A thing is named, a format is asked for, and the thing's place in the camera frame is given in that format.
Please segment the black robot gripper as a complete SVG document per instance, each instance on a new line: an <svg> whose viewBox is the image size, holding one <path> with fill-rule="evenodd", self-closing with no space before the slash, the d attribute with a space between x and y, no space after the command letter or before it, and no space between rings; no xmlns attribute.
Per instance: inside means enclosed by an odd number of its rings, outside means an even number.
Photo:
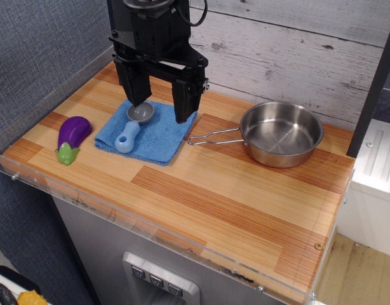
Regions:
<svg viewBox="0 0 390 305"><path fill-rule="evenodd" d="M119 84L134 107L152 94L150 76L172 83L175 119L185 123L208 88L208 60L189 44L188 1L108 1Z"/></svg>

